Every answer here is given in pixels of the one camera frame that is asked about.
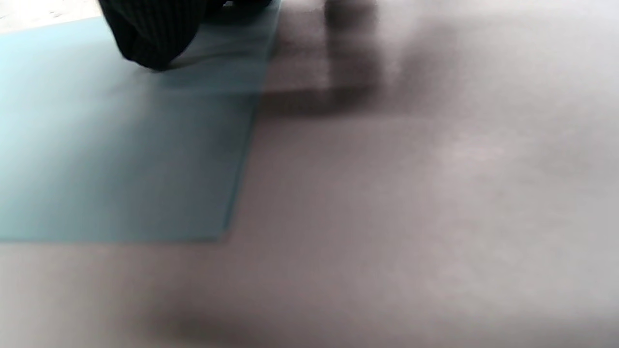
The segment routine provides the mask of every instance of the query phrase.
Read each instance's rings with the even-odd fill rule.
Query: light blue rectangle
[[[160,74],[102,18],[0,36],[0,240],[220,237],[279,9],[205,24]]]

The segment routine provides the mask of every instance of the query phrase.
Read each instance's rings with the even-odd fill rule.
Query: blue plastic board
[[[0,240],[220,237],[279,9],[203,25],[164,73],[102,18],[0,36]]]

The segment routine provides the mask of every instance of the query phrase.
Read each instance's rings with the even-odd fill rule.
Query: black fabric
[[[189,46],[205,11],[216,10],[221,0],[99,0],[99,3],[122,56],[161,71]]]

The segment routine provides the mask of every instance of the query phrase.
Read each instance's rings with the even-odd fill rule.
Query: white surface
[[[0,33],[98,15],[97,0],[0,0]]]
[[[3,246],[0,347],[617,346],[617,5],[383,1],[331,54],[320,7],[286,2],[229,239]]]

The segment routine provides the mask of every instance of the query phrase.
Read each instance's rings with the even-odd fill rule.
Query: dark striped cloth
[[[165,70],[196,36],[200,22],[225,0],[99,0],[123,57]]]

